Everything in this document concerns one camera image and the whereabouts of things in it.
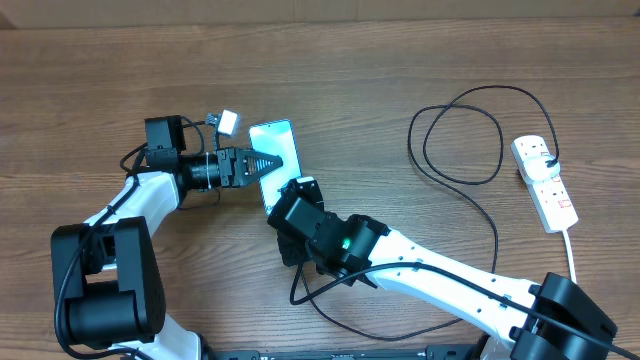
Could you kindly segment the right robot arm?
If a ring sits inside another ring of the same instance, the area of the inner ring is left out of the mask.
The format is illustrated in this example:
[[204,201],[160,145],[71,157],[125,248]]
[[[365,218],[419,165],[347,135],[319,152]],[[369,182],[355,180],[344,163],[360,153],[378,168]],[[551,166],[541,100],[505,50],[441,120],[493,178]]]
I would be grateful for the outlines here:
[[485,272],[432,252],[369,216],[346,220],[324,208],[311,177],[280,181],[265,198],[283,261],[312,262],[332,282],[290,302],[311,301],[339,284],[361,281],[419,298],[481,329],[481,359],[604,359],[617,327],[571,280],[549,273],[543,283]]

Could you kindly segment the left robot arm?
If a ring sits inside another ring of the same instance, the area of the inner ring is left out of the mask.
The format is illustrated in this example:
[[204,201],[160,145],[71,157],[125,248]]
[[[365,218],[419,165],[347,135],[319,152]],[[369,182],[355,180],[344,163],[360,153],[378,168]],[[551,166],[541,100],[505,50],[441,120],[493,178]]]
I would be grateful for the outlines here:
[[86,221],[51,235],[54,330],[75,359],[211,359],[200,334],[167,313],[151,238],[191,191],[242,188],[283,160],[251,148],[186,153],[181,115],[148,118],[146,141],[128,153],[123,190]]

